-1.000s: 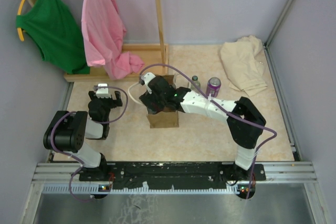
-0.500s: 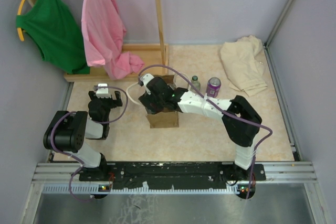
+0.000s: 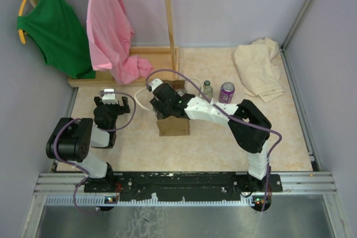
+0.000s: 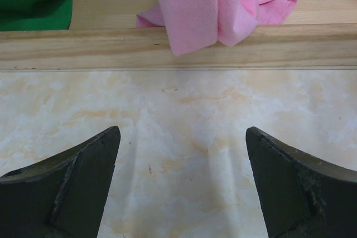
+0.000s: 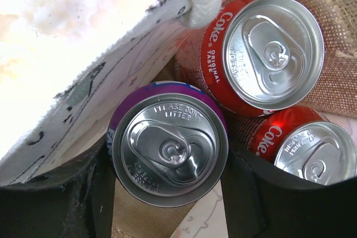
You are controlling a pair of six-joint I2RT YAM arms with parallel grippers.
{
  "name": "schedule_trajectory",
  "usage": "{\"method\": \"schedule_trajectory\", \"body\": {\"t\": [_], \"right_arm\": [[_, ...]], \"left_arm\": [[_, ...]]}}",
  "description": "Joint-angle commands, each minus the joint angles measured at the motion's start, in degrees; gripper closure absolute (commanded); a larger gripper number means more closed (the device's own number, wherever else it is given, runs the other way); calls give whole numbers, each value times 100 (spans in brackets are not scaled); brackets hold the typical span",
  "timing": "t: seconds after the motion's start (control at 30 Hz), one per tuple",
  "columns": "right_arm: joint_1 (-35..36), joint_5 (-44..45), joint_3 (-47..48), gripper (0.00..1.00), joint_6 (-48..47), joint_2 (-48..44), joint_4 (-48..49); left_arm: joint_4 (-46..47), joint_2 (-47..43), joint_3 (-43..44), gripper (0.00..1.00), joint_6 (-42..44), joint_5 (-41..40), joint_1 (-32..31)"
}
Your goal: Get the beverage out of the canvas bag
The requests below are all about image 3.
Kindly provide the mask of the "green-capped Chang soda bottle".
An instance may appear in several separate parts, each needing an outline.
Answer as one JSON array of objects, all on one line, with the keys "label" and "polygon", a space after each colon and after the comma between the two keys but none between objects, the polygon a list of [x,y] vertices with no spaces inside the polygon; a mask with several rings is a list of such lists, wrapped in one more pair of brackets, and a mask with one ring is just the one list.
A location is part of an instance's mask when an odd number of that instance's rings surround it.
[{"label": "green-capped Chang soda bottle", "polygon": [[209,80],[204,81],[203,93],[206,96],[206,98],[209,100],[209,102],[211,102],[211,100],[213,98],[213,88],[212,88]]}]

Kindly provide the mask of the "purple Fanta soda can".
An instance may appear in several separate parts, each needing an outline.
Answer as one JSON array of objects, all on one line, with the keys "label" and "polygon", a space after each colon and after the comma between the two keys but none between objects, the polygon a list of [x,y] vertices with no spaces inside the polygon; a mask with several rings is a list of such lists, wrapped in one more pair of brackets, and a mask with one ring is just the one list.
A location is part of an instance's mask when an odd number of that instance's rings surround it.
[{"label": "purple Fanta soda can", "polygon": [[219,102],[224,104],[230,104],[235,92],[235,86],[232,82],[225,82],[220,87]]}]

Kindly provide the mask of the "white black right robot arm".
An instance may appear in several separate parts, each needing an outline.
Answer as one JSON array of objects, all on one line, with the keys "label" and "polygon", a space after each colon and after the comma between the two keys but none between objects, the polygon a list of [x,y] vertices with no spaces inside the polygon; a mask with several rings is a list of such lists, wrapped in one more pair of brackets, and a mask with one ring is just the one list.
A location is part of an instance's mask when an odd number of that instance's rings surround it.
[{"label": "white black right robot arm", "polygon": [[203,120],[228,127],[238,146],[248,156],[249,184],[252,189],[262,191],[269,184],[267,174],[266,141],[270,133],[270,121],[249,100],[240,104],[224,104],[195,96],[179,95],[173,87],[161,81],[152,80],[148,90],[153,94],[150,101],[158,115],[188,120]]}]

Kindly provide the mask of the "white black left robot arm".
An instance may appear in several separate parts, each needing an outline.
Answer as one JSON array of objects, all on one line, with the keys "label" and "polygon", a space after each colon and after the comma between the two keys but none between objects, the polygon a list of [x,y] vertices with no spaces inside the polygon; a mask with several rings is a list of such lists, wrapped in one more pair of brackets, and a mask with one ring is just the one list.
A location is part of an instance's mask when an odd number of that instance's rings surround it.
[{"label": "white black left robot arm", "polygon": [[50,159],[80,169],[86,175],[85,192],[109,192],[116,188],[111,165],[90,152],[90,148],[111,149],[117,138],[116,123],[120,115],[129,114],[129,100],[122,103],[114,94],[94,98],[94,118],[61,118],[46,144]]}]

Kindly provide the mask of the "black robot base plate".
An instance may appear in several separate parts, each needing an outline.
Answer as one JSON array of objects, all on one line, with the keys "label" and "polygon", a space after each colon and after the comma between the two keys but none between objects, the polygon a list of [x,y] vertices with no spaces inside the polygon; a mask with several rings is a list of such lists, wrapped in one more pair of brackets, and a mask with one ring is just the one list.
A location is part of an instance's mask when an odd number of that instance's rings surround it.
[{"label": "black robot base plate", "polygon": [[247,172],[114,172],[114,193],[121,201],[146,201],[156,194],[159,201],[239,201],[240,195],[282,192],[281,178],[272,174],[258,180]]}]

